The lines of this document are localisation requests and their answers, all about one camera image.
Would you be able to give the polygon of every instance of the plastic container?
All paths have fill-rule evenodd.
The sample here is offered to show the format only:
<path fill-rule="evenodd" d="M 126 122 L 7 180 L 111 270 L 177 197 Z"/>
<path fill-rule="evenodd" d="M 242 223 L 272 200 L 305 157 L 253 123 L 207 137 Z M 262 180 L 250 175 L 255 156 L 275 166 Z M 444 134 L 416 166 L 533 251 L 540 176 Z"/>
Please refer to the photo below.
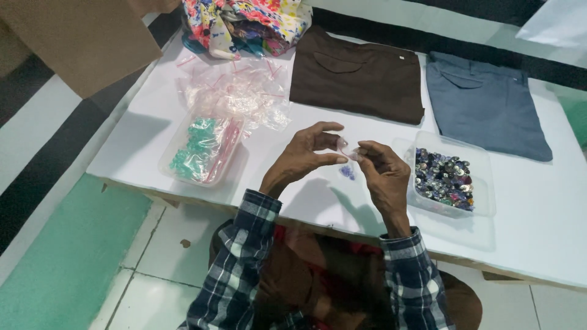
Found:
<path fill-rule="evenodd" d="M 244 126 L 240 113 L 217 108 L 209 114 L 191 111 L 163 152 L 159 171 L 199 186 L 217 184 L 228 170 Z"/>
<path fill-rule="evenodd" d="M 445 205 L 439 201 L 421 196 L 416 192 L 414 186 L 416 148 L 426 148 L 430 153 L 440 153 L 445 156 L 458 156 L 461 160 L 467 160 L 471 163 L 468 168 L 471 171 L 469 176 L 473 180 L 472 185 L 474 187 L 473 199 L 475 202 L 473 205 L 475 209 L 473 211 Z M 404 159 L 411 168 L 407 192 L 407 203 L 409 205 L 451 218 L 492 217 L 495 215 L 493 174 L 489 154 L 485 149 L 434 133 L 419 131 L 416 134 L 414 143 L 408 148 Z"/>

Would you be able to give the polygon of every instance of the finger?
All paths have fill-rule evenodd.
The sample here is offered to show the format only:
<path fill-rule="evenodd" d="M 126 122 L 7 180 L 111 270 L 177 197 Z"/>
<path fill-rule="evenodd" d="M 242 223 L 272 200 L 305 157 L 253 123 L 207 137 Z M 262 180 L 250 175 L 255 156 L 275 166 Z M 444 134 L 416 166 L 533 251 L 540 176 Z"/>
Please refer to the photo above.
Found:
<path fill-rule="evenodd" d="M 317 167 L 334 164 L 344 164 L 348 161 L 348 158 L 346 158 L 345 156 L 341 156 L 337 153 L 316 154 L 316 165 L 318 165 Z"/>
<path fill-rule="evenodd" d="M 367 150 L 367 155 L 379 156 L 387 164 L 400 161 L 401 158 L 389 146 L 375 141 L 359 141 L 359 146 Z"/>
<path fill-rule="evenodd" d="M 340 139 L 340 135 L 338 134 L 321 132 L 314 138 L 314 151 L 324 149 L 331 149 L 336 151 L 338 149 L 336 146 L 336 141 L 338 139 Z"/>
<path fill-rule="evenodd" d="M 365 156 L 359 155 L 357 162 L 359 163 L 359 167 L 361 168 L 361 171 L 365 174 L 365 178 L 367 179 L 367 181 L 373 180 L 374 178 L 376 178 L 379 175 L 377 170 L 375 170 L 375 166 L 373 165 L 373 162 L 371 161 L 371 159 L 368 159 Z"/>
<path fill-rule="evenodd" d="M 313 134 L 317 135 L 321 132 L 330 131 L 330 130 L 343 130 L 345 127 L 339 123 L 335 122 L 317 122 L 314 125 L 310 126 L 308 130 Z"/>

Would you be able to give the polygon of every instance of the shirt cuff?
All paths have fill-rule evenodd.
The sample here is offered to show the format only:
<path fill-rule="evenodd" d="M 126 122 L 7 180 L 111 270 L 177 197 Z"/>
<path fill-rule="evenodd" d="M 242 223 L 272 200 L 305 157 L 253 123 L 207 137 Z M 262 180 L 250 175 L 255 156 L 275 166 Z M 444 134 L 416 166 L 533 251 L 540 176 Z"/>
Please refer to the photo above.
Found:
<path fill-rule="evenodd" d="M 251 233 L 273 234 L 273 221 L 282 203 L 258 191 L 247 189 L 238 209 L 234 225 Z"/>
<path fill-rule="evenodd" d="M 403 238 L 388 238 L 387 234 L 381 235 L 381 248 L 386 261 L 411 261 L 426 252 L 424 241 L 418 227 L 410 227 L 412 235 Z"/>

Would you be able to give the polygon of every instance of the green wall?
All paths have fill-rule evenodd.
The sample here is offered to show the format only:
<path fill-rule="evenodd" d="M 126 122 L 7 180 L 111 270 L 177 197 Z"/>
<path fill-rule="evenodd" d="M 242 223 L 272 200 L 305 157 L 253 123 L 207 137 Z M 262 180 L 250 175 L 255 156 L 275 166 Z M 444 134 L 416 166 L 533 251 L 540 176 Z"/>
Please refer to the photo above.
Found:
<path fill-rule="evenodd" d="M 84 174 L 0 287 L 0 329 L 87 329 L 151 201 Z"/>

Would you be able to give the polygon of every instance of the hand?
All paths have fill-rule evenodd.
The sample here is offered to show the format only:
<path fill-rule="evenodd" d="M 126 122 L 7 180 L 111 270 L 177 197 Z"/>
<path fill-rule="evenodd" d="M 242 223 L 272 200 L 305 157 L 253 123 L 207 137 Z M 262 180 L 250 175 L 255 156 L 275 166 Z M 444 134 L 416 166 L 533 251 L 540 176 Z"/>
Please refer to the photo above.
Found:
<path fill-rule="evenodd" d="M 383 216 L 389 238 L 411 236 L 406 201 L 410 166 L 389 146 L 375 141 L 360 141 L 358 153 L 371 199 Z"/>
<path fill-rule="evenodd" d="M 336 140 L 340 136 L 324 131 L 339 131 L 343 128 L 345 127 L 339 123 L 319 122 L 295 133 L 284 152 L 265 174 L 259 191 L 273 198 L 279 198 L 288 184 L 298 181 L 318 167 L 349 161 L 337 153 L 314 153 L 314 151 L 325 149 L 336 151 Z"/>

